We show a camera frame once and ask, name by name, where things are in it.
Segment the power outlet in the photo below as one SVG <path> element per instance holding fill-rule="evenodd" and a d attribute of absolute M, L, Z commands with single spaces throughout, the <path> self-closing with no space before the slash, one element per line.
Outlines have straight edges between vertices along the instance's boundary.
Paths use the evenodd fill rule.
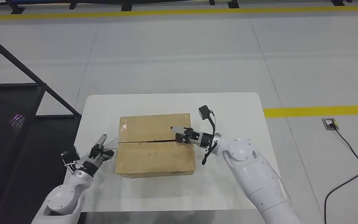
<path fill-rule="evenodd" d="M 322 118 L 322 122 L 323 125 L 325 127 L 326 130 L 334 130 L 333 128 L 331 128 L 329 125 L 334 123 L 336 125 L 337 130 L 339 130 L 340 128 L 338 127 L 338 124 L 336 122 L 336 120 L 334 118 Z"/>

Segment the black cable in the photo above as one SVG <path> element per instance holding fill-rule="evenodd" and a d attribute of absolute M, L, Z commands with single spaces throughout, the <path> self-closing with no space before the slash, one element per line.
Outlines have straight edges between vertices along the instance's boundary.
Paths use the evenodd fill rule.
<path fill-rule="evenodd" d="M 331 128 L 333 128 L 337 134 L 347 143 L 347 145 L 349 146 L 350 150 L 352 151 L 352 153 L 355 155 L 355 157 L 358 159 L 357 154 L 355 153 L 355 151 L 353 150 L 353 148 L 351 147 L 351 145 L 348 143 L 348 141 L 345 140 L 345 138 L 343 138 L 343 136 L 341 136 L 341 134 L 338 132 L 337 127 L 335 124 L 330 124 L 329 125 Z M 348 184 L 349 182 L 353 181 L 354 179 L 358 178 L 358 175 L 354 176 L 353 178 L 349 179 L 348 181 L 344 182 L 343 184 L 339 185 L 338 187 L 334 188 L 333 190 L 331 190 L 326 198 L 324 199 L 324 224 L 327 224 L 327 200 L 328 197 L 335 192 L 336 190 L 338 190 L 339 188 L 343 187 L 344 185 Z"/>
<path fill-rule="evenodd" d="M 202 165 L 205 165 L 205 164 L 206 164 L 206 159 L 208 158 L 208 156 L 210 155 L 210 153 L 212 152 L 212 150 L 213 150 L 217 145 L 218 145 L 218 143 L 215 142 L 214 145 L 208 149 L 207 154 L 204 155 L 204 158 L 203 158 L 203 160 L 202 160 L 202 162 L 201 162 Z"/>
<path fill-rule="evenodd" d="M 349 146 L 349 148 L 351 149 L 351 151 L 353 152 L 353 154 L 355 155 L 355 157 L 358 159 L 357 154 L 355 153 L 355 151 L 353 150 L 353 148 L 351 147 L 351 145 L 345 140 L 345 138 L 343 138 L 343 136 L 341 136 L 341 134 L 337 131 L 337 128 L 333 128 L 337 134 L 339 134 L 339 136 L 347 143 L 347 145 Z"/>
<path fill-rule="evenodd" d="M 215 118 L 215 123 L 216 123 L 216 117 L 215 117 L 214 112 L 211 111 L 210 113 L 213 114 L 213 116 L 214 116 L 214 118 Z M 209 115 L 209 117 L 208 117 L 208 120 L 209 120 L 211 126 L 213 127 L 213 135 L 211 136 L 211 141 L 210 141 L 210 146 L 209 146 L 208 152 L 204 155 L 204 158 L 203 158 L 203 160 L 202 160 L 202 162 L 201 162 L 202 165 L 205 165 L 205 164 L 206 164 L 206 159 L 207 159 L 208 156 L 211 154 L 212 150 L 218 145 L 217 142 L 215 142 L 214 145 L 213 145 L 213 140 L 214 140 L 215 131 L 216 131 L 216 130 L 215 130 L 215 129 L 216 129 L 216 127 L 215 127 L 216 124 L 213 122 L 213 120 L 211 119 L 210 115 Z"/>

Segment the power cord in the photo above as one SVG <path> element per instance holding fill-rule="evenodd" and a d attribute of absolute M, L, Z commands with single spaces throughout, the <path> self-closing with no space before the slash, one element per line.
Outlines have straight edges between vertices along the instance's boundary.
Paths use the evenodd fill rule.
<path fill-rule="evenodd" d="M 331 123 L 329 124 L 329 127 L 330 128 L 333 128 L 337 134 L 347 143 L 347 145 L 349 146 L 350 150 L 352 151 L 352 153 L 355 155 L 355 157 L 358 159 L 358 156 L 357 154 L 355 153 L 355 151 L 353 150 L 353 148 L 351 147 L 351 145 L 348 143 L 348 141 L 345 140 L 345 138 L 343 138 L 343 136 L 338 132 L 337 130 L 337 127 L 336 127 L 336 124 L 335 123 Z M 348 181 L 344 182 L 343 184 L 339 185 L 338 187 L 334 188 L 333 190 L 331 190 L 325 200 L 324 200 L 324 224 L 327 224 L 327 200 L 328 200 L 328 197 L 333 193 L 335 192 L 336 190 L 338 190 L 339 188 L 343 187 L 344 185 L 348 184 L 349 182 L 353 181 L 354 179 L 358 178 L 358 175 L 354 176 L 353 178 L 349 179 Z"/>

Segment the black panel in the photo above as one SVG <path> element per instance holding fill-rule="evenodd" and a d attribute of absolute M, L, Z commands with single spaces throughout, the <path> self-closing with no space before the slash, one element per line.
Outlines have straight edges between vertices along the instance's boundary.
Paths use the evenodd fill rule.
<path fill-rule="evenodd" d="M 21 118 L 15 121 L 14 117 L 21 114 L 26 119 L 36 101 L 37 88 L 37 84 L 0 85 L 0 164 L 21 130 Z"/>
<path fill-rule="evenodd" d="M 0 199 L 44 93 L 32 83 L 0 85 Z"/>
<path fill-rule="evenodd" d="M 37 116 L 15 165 L 2 206 L 2 223 L 31 223 L 46 196 L 63 183 L 61 152 L 71 148 L 80 118 Z"/>

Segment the yellow floor line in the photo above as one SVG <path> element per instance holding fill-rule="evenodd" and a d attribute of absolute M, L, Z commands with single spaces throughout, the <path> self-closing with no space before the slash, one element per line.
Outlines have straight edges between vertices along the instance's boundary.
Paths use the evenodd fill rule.
<path fill-rule="evenodd" d="M 298 116 L 358 115 L 358 106 L 316 106 L 312 108 L 268 108 L 263 110 L 266 118 Z"/>
<path fill-rule="evenodd" d="M 99 18 L 121 16 L 160 16 L 160 15 L 188 15 L 188 14 L 235 14 L 235 13 L 299 13 L 299 12 L 332 12 L 332 11 L 358 11 L 358 6 L 313 6 L 292 8 L 212 8 L 189 10 L 152 10 L 131 12 L 78 12 L 78 13 L 51 13 L 51 14 L 26 14 L 0 15 L 0 20 L 28 20 L 50 18 Z"/>

